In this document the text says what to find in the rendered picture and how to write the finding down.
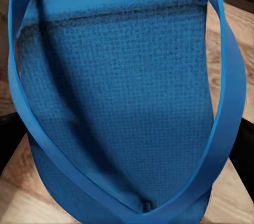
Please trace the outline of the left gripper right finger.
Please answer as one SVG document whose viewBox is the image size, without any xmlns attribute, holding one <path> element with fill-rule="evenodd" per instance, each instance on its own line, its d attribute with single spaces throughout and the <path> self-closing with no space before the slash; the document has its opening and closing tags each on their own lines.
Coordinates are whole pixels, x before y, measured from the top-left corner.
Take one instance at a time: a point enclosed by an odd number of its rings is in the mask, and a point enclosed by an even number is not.
<svg viewBox="0 0 254 224">
<path fill-rule="evenodd" d="M 242 118 L 230 160 L 254 203 L 254 124 Z"/>
</svg>

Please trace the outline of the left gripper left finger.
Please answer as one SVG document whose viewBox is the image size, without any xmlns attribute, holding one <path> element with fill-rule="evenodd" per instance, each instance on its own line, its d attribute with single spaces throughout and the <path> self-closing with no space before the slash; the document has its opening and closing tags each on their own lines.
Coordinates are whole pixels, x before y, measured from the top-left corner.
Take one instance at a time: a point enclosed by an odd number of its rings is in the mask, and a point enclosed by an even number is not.
<svg viewBox="0 0 254 224">
<path fill-rule="evenodd" d="M 26 133 L 18 112 L 0 117 L 0 174 Z"/>
</svg>

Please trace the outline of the sandal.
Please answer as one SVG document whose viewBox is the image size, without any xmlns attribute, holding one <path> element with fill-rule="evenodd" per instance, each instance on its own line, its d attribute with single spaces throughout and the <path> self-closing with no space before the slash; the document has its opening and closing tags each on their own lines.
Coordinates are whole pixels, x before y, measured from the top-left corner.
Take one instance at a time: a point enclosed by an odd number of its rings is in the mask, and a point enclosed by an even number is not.
<svg viewBox="0 0 254 224">
<path fill-rule="evenodd" d="M 208 1 L 221 27 L 215 120 Z M 42 183 L 82 224 L 201 222 L 246 101 L 223 3 L 9 0 L 11 96 Z"/>
</svg>

